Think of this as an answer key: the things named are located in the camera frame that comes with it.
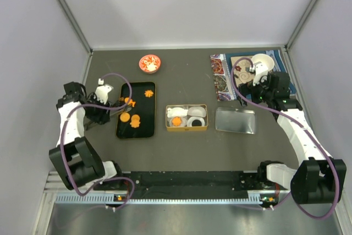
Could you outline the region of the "orange fish cookie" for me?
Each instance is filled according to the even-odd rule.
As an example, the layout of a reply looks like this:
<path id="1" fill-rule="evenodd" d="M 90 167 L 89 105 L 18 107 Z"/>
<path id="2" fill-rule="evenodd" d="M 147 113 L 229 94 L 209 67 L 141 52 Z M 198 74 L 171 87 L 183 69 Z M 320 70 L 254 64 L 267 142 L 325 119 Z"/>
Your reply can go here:
<path id="1" fill-rule="evenodd" d="M 125 102 L 125 104 L 126 104 L 127 107 L 132 107 L 132 108 L 134 108 L 135 105 L 136 105 L 136 102 L 135 102 L 133 99 L 129 98 L 129 97 L 125 97 L 125 98 L 124 98 L 124 102 Z"/>

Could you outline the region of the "black round cookie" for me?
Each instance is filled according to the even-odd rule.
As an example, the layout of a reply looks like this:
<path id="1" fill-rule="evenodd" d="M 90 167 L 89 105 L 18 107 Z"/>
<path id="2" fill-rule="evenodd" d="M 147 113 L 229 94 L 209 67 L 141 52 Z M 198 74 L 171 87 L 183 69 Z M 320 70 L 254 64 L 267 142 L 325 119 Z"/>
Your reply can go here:
<path id="1" fill-rule="evenodd" d="M 199 120 L 199 119 L 195 119 L 195 120 L 192 121 L 191 126 L 192 127 L 201 127 L 202 126 L 202 121 Z"/>

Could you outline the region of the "orange star flower cookie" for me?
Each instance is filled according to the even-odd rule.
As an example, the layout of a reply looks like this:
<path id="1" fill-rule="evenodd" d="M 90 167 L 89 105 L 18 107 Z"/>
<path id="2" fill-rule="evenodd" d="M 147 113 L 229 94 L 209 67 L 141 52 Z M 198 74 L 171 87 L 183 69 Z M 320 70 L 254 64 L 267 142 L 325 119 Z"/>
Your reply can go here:
<path id="1" fill-rule="evenodd" d="M 185 121 L 184 121 L 183 117 L 174 117 L 170 121 L 170 123 L 173 127 L 184 127 L 185 126 Z"/>

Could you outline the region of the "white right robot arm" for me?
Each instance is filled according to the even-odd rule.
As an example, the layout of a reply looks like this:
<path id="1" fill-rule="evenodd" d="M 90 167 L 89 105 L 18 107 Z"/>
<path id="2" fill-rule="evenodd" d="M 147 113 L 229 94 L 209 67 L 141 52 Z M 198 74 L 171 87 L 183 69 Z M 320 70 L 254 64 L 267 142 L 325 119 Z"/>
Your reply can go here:
<path id="1" fill-rule="evenodd" d="M 290 190 L 297 204 L 327 204 L 340 201 L 346 165 L 333 159 L 310 129 L 301 104 L 290 97 L 288 73 L 271 72 L 259 84 L 250 81 L 239 86 L 240 103 L 266 103 L 277 124 L 283 129 L 299 162 L 294 170 L 281 162 L 265 161 L 260 164 L 257 183 L 268 189 L 275 183 Z"/>

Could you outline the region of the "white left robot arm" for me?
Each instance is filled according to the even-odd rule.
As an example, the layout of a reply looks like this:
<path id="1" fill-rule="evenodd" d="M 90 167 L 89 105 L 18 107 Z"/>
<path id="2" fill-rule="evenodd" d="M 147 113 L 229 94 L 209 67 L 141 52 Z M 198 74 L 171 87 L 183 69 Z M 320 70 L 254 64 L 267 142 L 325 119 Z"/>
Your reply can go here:
<path id="1" fill-rule="evenodd" d="M 113 87 L 103 79 L 90 94 L 77 82 L 64 85 L 65 94 L 57 101 L 60 115 L 60 136 L 57 146 L 49 151 L 49 159 L 69 190 L 78 190 L 87 184 L 106 183 L 113 189 L 123 186 L 125 177 L 114 161 L 102 161 L 85 136 L 92 124 L 103 125 L 110 121 L 111 110 L 126 108 L 124 102 L 112 104 L 109 93 Z"/>

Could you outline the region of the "orange round cookie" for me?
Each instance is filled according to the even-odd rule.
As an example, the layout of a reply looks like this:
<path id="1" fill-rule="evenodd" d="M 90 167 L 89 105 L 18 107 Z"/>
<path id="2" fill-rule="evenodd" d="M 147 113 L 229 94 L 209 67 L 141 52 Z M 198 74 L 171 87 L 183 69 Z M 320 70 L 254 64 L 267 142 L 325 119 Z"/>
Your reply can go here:
<path id="1" fill-rule="evenodd" d="M 130 119 L 130 114 L 128 112 L 123 112 L 120 116 L 119 119 L 121 122 L 128 122 Z"/>

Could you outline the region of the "silver tin lid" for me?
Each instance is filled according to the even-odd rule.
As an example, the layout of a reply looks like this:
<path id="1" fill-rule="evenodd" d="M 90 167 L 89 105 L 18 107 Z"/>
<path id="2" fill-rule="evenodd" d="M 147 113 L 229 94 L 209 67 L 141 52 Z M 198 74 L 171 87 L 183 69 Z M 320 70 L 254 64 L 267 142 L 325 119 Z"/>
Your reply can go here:
<path id="1" fill-rule="evenodd" d="M 231 133 L 256 134 L 256 113 L 253 110 L 219 107 L 216 110 L 215 129 Z"/>

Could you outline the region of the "orange figure cookie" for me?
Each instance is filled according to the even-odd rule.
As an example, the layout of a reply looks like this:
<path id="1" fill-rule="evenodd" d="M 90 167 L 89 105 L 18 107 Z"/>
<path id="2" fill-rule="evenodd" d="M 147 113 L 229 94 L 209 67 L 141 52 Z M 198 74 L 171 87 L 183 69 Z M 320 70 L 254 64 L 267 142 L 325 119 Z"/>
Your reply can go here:
<path id="1" fill-rule="evenodd" d="M 140 116 L 138 114 L 132 115 L 130 125 L 132 128 L 138 128 L 140 126 Z"/>

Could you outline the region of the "black rectangular tray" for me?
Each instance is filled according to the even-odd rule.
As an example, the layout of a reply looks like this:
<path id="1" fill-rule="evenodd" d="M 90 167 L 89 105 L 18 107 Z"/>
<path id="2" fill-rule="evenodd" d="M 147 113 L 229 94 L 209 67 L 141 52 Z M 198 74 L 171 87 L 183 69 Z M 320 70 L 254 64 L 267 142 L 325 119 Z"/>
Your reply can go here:
<path id="1" fill-rule="evenodd" d="M 150 98 L 145 97 L 146 90 L 152 90 L 154 95 Z M 123 84 L 121 87 L 120 98 L 129 97 L 136 102 L 134 108 L 128 113 L 130 119 L 128 122 L 121 122 L 118 115 L 116 136 L 119 139 L 137 139 L 150 138 L 155 132 L 155 115 L 156 115 L 156 85 L 151 81 L 136 82 L 130 85 Z M 132 115 L 140 116 L 140 126 L 132 128 L 130 120 Z"/>

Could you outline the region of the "wooden puzzle board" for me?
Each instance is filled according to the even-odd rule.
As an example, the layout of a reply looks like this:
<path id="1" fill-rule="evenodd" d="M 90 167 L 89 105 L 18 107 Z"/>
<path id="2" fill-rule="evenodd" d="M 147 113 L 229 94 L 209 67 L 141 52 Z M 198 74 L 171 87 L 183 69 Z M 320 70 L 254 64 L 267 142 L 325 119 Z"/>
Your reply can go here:
<path id="1" fill-rule="evenodd" d="M 231 56 L 230 62 L 231 66 L 235 66 L 234 69 L 234 80 L 239 87 L 241 84 L 246 84 L 250 81 L 253 81 L 255 77 L 255 73 L 249 72 L 249 68 L 251 64 L 248 60 L 244 59 L 248 58 L 251 59 L 252 56 Z"/>

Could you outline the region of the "orange flower cookie top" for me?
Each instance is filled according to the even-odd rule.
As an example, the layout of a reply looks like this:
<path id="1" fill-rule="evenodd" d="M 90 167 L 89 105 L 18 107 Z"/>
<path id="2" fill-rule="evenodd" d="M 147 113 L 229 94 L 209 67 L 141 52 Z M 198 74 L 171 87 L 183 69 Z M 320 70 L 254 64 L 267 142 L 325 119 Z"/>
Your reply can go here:
<path id="1" fill-rule="evenodd" d="M 146 90 L 144 93 L 145 97 L 152 97 L 154 95 L 154 92 L 152 90 Z"/>

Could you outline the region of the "white paper cup top-right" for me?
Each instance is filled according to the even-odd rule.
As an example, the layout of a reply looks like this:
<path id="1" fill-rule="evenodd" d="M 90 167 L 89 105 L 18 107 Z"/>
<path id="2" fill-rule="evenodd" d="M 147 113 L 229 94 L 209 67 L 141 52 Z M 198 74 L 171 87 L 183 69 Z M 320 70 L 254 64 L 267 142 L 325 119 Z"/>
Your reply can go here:
<path id="1" fill-rule="evenodd" d="M 192 106 L 188 109 L 188 116 L 205 118 L 207 116 L 206 107 L 203 105 Z"/>

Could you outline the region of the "patterned cloth mat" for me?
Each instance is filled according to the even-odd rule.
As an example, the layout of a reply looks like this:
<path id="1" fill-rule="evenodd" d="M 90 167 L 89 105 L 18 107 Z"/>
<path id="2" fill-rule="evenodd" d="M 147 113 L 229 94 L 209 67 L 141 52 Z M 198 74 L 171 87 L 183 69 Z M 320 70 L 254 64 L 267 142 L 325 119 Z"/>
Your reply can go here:
<path id="1" fill-rule="evenodd" d="M 210 56 L 211 68 L 213 71 L 215 91 L 218 101 L 233 101 L 236 100 L 236 94 L 230 83 L 230 71 L 235 66 L 231 66 L 231 56 L 254 56 L 259 53 L 264 53 L 271 56 L 274 60 L 274 72 L 286 72 L 286 67 L 283 61 L 281 50 L 265 50 L 252 52 L 237 52 L 237 53 L 222 53 L 213 54 Z"/>

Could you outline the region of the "white bowl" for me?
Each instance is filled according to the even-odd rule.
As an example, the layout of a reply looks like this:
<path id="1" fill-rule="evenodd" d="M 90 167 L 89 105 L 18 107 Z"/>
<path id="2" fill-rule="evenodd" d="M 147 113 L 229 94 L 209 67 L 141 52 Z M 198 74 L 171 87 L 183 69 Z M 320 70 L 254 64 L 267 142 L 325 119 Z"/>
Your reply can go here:
<path id="1" fill-rule="evenodd" d="M 269 72 L 272 71 L 275 67 L 273 58 L 264 53 L 254 55 L 251 61 L 254 66 L 264 66 L 268 69 Z"/>

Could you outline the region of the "red patterned small bowl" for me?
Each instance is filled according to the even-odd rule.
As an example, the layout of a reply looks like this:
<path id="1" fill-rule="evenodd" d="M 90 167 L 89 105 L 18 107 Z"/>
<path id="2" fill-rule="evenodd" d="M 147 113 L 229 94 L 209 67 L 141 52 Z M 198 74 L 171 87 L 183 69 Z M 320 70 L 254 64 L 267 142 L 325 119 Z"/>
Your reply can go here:
<path id="1" fill-rule="evenodd" d="M 139 60 L 139 68 L 147 74 L 153 74 L 159 70 L 161 66 L 161 59 L 154 54 L 143 56 Z"/>

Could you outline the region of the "yellow cookie tin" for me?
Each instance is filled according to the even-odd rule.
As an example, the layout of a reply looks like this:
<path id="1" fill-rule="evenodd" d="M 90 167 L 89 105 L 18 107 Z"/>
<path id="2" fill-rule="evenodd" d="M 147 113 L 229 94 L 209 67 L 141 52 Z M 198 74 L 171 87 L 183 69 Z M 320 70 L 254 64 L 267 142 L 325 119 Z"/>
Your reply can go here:
<path id="1" fill-rule="evenodd" d="M 169 121 L 171 118 L 167 117 L 167 108 L 173 108 L 173 107 L 182 107 L 182 108 L 186 108 L 189 109 L 192 106 L 205 106 L 206 110 L 207 110 L 207 106 L 205 104 L 198 104 L 198 105 L 167 105 L 166 106 L 166 129 L 169 132 L 196 132 L 196 131 L 204 131 L 207 130 L 208 128 L 208 111 L 207 111 L 207 116 L 204 118 L 205 120 L 205 126 L 204 127 L 181 127 L 181 128 L 173 128 L 169 126 Z"/>

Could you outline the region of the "white paper cup top-left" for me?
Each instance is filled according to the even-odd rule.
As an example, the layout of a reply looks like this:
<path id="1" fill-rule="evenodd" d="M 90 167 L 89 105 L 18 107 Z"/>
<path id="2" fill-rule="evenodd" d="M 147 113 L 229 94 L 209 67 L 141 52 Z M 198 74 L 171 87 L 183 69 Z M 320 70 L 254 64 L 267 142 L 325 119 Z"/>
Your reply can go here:
<path id="1" fill-rule="evenodd" d="M 167 108 L 167 117 L 186 117 L 188 115 L 188 109 L 182 107 Z"/>

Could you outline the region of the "white paper cup bottom-right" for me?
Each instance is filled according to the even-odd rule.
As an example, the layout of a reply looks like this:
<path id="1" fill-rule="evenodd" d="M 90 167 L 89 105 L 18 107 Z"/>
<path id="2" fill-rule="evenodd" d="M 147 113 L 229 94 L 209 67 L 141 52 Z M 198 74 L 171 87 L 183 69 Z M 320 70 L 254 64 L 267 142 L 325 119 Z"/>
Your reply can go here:
<path id="1" fill-rule="evenodd" d="M 195 120 L 195 119 L 201 120 L 201 121 L 202 121 L 202 127 L 205 126 L 205 120 L 204 120 L 203 117 L 192 116 L 192 117 L 190 117 L 190 118 L 188 119 L 188 121 L 187 121 L 187 127 L 192 127 L 192 126 L 191 126 L 191 123 L 192 123 L 192 121 Z"/>

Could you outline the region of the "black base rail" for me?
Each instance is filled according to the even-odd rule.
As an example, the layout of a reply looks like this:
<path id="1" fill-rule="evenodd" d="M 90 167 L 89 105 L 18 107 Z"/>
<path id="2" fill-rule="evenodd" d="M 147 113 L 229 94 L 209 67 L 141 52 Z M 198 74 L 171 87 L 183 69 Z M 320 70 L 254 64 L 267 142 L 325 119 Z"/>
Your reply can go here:
<path id="1" fill-rule="evenodd" d="M 135 183 L 133 199 L 237 199 L 249 190 L 276 192 L 256 172 L 244 171 L 132 171 L 123 173 Z"/>

